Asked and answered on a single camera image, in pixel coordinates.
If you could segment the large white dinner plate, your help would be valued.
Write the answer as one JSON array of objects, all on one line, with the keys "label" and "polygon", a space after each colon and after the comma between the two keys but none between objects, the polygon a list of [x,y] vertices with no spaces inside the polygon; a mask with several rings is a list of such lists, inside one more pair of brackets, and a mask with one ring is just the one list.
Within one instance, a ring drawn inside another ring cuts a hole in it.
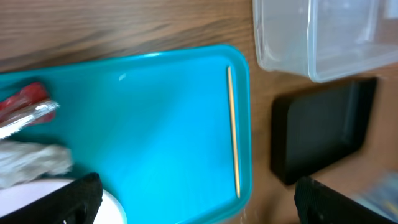
[{"label": "large white dinner plate", "polygon": [[[47,178],[1,189],[1,217],[66,186],[73,179]],[[127,224],[122,205],[109,192],[103,190],[102,203],[94,224]]]}]

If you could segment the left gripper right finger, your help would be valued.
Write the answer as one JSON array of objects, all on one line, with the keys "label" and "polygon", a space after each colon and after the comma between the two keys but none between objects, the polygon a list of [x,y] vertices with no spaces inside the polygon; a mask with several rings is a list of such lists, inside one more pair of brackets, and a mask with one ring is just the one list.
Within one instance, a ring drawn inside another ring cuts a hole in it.
[{"label": "left gripper right finger", "polygon": [[310,177],[296,183],[294,202],[301,224],[394,224]]}]

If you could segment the wooden chopstick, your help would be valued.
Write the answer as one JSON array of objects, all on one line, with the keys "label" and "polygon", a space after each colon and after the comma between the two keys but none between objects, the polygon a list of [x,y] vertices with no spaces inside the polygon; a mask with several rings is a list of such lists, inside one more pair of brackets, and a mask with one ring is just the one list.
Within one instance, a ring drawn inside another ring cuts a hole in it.
[{"label": "wooden chopstick", "polygon": [[233,79],[232,79],[232,69],[227,68],[228,76],[228,95],[229,95],[229,112],[231,121],[231,134],[232,134],[232,145],[233,145],[233,164],[234,164],[234,179],[236,196],[240,198],[241,187],[239,178],[239,159],[238,159],[238,143],[237,143],[237,132],[236,132],[236,113],[234,107],[234,90],[233,90]]}]

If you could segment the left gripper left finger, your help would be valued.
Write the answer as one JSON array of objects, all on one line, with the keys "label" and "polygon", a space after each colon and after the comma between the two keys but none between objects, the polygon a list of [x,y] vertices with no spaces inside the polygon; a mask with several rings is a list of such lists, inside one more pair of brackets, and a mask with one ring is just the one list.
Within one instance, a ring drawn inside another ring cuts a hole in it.
[{"label": "left gripper left finger", "polygon": [[93,224],[103,186],[92,172],[1,218],[1,224]]}]

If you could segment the white napkin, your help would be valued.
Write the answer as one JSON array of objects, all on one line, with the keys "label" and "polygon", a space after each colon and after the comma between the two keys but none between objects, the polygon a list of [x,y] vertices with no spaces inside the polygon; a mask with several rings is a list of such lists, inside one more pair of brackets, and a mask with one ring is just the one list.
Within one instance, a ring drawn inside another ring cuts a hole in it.
[{"label": "white napkin", "polygon": [[42,175],[63,175],[71,171],[69,149],[58,145],[1,141],[1,188],[30,182]]}]

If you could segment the red silver snack wrapper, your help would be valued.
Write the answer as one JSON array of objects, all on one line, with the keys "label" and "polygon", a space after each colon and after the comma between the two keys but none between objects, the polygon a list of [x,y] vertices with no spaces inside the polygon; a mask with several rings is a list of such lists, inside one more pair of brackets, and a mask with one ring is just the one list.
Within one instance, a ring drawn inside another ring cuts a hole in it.
[{"label": "red silver snack wrapper", "polygon": [[56,101],[50,99],[41,83],[25,86],[1,102],[1,139],[8,138],[27,126],[53,120],[59,107]]}]

